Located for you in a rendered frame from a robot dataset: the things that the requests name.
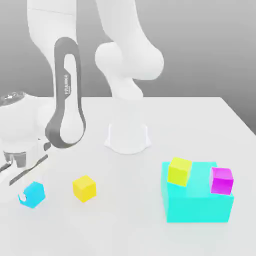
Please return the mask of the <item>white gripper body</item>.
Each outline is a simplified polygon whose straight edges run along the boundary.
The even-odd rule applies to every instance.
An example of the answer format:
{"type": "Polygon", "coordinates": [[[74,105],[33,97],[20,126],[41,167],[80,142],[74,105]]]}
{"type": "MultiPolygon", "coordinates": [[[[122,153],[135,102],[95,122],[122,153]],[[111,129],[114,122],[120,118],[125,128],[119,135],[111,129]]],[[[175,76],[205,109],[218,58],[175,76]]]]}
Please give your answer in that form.
{"type": "Polygon", "coordinates": [[[42,179],[49,155],[3,153],[0,155],[0,193],[22,193],[32,182],[42,179]]]}

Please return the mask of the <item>small blue cube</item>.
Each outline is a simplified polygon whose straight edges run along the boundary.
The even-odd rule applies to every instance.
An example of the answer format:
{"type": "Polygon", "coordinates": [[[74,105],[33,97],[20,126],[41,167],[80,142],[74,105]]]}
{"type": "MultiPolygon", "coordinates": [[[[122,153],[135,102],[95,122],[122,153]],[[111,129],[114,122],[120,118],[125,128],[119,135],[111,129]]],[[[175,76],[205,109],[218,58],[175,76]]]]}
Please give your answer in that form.
{"type": "Polygon", "coordinates": [[[26,187],[23,193],[25,195],[25,200],[21,200],[19,196],[19,202],[31,209],[34,209],[46,198],[43,184],[36,181],[32,182],[28,187],[26,187]]]}

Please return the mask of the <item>small lime yellow cube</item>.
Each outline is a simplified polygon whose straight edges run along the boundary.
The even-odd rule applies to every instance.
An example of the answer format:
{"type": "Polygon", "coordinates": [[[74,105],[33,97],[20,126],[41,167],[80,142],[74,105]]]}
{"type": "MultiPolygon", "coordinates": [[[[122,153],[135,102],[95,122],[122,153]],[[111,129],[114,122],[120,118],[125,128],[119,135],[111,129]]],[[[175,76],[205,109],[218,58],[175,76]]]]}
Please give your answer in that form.
{"type": "Polygon", "coordinates": [[[192,163],[191,160],[174,157],[168,166],[167,181],[186,187],[190,178],[192,163]]]}

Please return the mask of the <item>small magenta cube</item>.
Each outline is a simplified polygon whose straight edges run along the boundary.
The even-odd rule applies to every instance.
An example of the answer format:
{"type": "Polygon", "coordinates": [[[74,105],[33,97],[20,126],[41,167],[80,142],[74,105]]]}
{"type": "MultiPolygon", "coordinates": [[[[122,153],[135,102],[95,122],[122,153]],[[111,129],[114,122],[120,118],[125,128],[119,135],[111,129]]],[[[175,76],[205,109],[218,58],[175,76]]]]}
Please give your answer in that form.
{"type": "Polygon", "coordinates": [[[209,187],[212,194],[230,195],[234,178],[231,169],[213,166],[210,170],[209,187]]]}

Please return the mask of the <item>large cyan box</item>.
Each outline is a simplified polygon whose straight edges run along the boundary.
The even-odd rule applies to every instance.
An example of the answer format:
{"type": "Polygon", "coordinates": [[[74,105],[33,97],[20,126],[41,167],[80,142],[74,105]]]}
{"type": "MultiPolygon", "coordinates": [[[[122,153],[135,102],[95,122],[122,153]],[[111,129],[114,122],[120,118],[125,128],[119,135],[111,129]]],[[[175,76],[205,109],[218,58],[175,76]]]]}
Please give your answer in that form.
{"type": "Polygon", "coordinates": [[[161,164],[161,194],[168,223],[226,223],[234,195],[210,192],[210,171],[214,161],[193,162],[187,186],[167,181],[170,162],[161,164]]]}

